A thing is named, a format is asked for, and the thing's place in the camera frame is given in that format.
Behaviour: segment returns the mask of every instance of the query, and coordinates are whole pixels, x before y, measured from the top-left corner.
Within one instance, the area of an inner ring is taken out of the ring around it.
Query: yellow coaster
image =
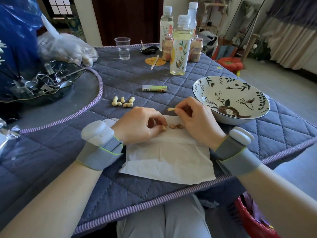
[[[155,60],[156,60],[156,57],[147,58],[145,59],[145,63],[147,63],[148,65],[153,65]],[[156,62],[156,66],[162,66],[165,63],[166,61],[164,61],[162,58],[158,58],[158,61]]]

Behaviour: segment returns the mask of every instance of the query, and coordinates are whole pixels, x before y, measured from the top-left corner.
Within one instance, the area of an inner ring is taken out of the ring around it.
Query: pants
[[[118,238],[211,238],[195,195],[170,200],[117,223]]]

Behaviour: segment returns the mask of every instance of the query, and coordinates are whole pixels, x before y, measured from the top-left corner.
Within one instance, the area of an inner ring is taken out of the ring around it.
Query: bottle cap
[[[164,6],[164,8],[163,8],[163,13],[165,13],[165,12],[172,13],[172,11],[173,11],[172,6]]]
[[[194,1],[191,1],[189,3],[189,6],[188,6],[189,9],[197,9],[198,8],[198,3],[197,2],[194,2]]]
[[[179,15],[178,16],[178,24],[187,24],[189,25],[191,22],[191,16],[189,15]]]

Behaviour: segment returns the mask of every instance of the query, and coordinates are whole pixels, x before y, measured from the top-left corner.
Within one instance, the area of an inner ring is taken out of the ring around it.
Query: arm
[[[157,136],[162,125],[167,122],[160,112],[136,107],[111,128],[124,144],[132,144]],[[81,154],[95,148],[86,143]],[[75,161],[3,229],[0,238],[71,237],[101,173]]]
[[[175,113],[198,141],[215,150],[225,139],[210,108],[189,97],[180,102]],[[253,154],[245,156],[256,159]],[[314,237],[317,234],[317,202],[274,171],[260,164],[237,178],[251,194],[260,210],[281,237]]]

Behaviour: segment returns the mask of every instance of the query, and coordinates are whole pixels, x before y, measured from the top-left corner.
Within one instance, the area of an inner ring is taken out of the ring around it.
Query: white ceramic bowl
[[[266,115],[270,102],[257,88],[238,79],[209,76],[197,80],[193,92],[212,110],[216,120],[225,124],[243,124]]]

